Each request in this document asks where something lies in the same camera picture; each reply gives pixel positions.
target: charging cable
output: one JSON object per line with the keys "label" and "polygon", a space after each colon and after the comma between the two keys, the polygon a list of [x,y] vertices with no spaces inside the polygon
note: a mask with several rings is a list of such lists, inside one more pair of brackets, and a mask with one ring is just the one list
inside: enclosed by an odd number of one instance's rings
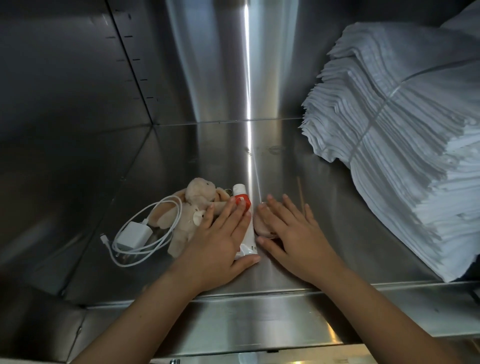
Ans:
{"label": "charging cable", "polygon": [[[177,215],[175,217],[175,220],[173,220],[173,224],[172,224],[172,226],[170,226],[170,229],[167,231],[167,233],[165,235],[163,235],[160,239],[154,241],[151,244],[142,246],[140,248],[135,248],[135,249],[130,249],[130,250],[121,250],[119,248],[118,244],[117,244],[117,240],[118,240],[120,234],[122,233],[122,231],[127,227],[127,225],[134,218],[136,218],[138,215],[140,215],[142,212],[144,212],[148,208],[150,208],[152,206],[154,206],[154,208],[155,208],[159,204],[165,203],[165,202],[172,202],[172,203],[175,204],[175,206],[177,208]],[[112,258],[113,262],[116,265],[118,265],[119,267],[135,266],[135,265],[140,264],[141,262],[147,260],[154,252],[156,252],[158,249],[164,247],[165,245],[167,245],[172,240],[172,235],[173,235],[172,232],[173,232],[173,229],[175,229],[175,227],[177,226],[177,224],[180,220],[181,211],[182,211],[182,200],[178,196],[174,196],[174,195],[167,196],[167,197],[161,199],[160,201],[154,202],[153,204],[150,204],[147,207],[143,208],[142,210],[137,212],[131,219],[129,219],[125,224],[123,224],[122,228],[119,230],[119,232],[117,232],[117,235],[115,235],[115,238],[113,239],[113,242],[111,243],[111,246],[110,246],[110,241],[108,240],[108,237],[105,234],[102,234],[100,236],[100,239],[101,239],[102,243],[105,244],[105,246],[108,248],[108,251],[110,252],[110,257]],[[142,224],[146,225],[147,222],[148,222],[148,218],[144,219]],[[133,262],[133,263],[130,263],[130,264],[122,264],[122,263],[119,263],[116,260],[113,252],[116,252],[118,254],[126,254],[126,255],[142,255],[142,254],[144,254],[145,256],[142,259],[140,259],[136,262]]]}

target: white tube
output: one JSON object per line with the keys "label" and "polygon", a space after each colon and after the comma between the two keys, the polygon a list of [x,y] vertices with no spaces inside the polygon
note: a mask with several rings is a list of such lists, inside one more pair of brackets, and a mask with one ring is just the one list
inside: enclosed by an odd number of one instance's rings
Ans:
{"label": "white tube", "polygon": [[[233,186],[233,195],[238,196],[240,194],[247,194],[247,189],[244,184],[239,183]],[[237,252],[235,259],[249,254],[257,254],[257,244],[255,243],[255,232],[253,230],[253,206],[250,205],[249,211],[252,215],[252,219],[250,220],[250,225],[245,233],[245,237],[241,242],[240,251]]]}

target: right hand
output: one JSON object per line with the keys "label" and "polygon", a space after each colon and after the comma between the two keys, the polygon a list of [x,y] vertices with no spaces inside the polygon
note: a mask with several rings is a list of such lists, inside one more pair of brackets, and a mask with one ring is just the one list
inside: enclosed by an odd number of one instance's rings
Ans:
{"label": "right hand", "polygon": [[306,204],[305,216],[289,197],[283,195],[283,204],[271,195],[257,212],[280,237],[285,250],[270,239],[258,237],[257,242],[290,273],[315,286],[342,269],[344,263],[335,253]]}

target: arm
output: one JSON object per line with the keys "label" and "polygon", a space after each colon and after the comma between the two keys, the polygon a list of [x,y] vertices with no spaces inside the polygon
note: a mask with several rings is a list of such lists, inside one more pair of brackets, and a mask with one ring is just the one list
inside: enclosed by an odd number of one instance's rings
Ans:
{"label": "arm", "polygon": [[248,255],[234,262],[250,214],[245,203],[229,200],[212,224],[210,206],[192,241],[168,271],[88,346],[73,364],[146,364],[187,304],[200,292],[228,283],[260,260]]}
{"label": "arm", "polygon": [[271,211],[260,205],[258,213],[282,239],[285,250],[270,239],[258,238],[258,243],[291,273],[328,295],[379,363],[459,363],[380,292],[345,266],[328,244],[308,205],[303,216],[286,195],[283,204],[269,195],[267,204]]}

